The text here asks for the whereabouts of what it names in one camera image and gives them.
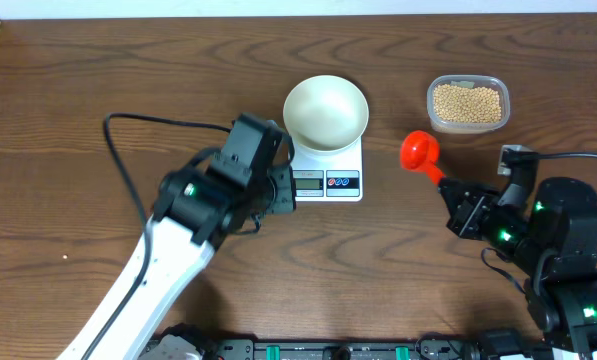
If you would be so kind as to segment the red plastic measuring scoop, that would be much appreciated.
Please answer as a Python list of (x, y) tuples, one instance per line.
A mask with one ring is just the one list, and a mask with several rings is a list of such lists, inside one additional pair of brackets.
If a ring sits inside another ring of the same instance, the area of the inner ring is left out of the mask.
[(424, 173), (434, 185), (438, 185), (445, 177), (437, 166), (439, 155), (440, 146), (436, 138), (425, 131), (416, 130), (404, 139), (399, 161), (403, 169)]

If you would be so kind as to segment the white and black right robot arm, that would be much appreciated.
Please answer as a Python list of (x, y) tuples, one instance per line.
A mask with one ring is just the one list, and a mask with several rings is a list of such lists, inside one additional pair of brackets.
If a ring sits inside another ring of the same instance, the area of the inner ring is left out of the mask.
[(597, 193), (567, 177), (536, 180), (538, 164), (514, 165), (504, 189), (443, 177), (447, 227), (487, 242), (527, 274), (528, 311), (547, 344), (597, 353)]

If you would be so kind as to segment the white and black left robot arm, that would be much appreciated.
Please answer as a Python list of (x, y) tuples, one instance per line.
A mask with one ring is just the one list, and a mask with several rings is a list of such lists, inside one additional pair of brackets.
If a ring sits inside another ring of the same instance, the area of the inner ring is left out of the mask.
[(113, 160), (142, 226), (129, 261), (63, 359), (136, 359), (188, 284), (225, 238), (244, 235), (268, 214), (296, 209), (291, 162), (276, 162), (280, 148), (293, 156), (291, 136), (272, 120), (243, 113), (227, 128), (221, 147), (207, 147), (162, 180), (146, 212), (111, 137), (115, 114), (103, 120)]

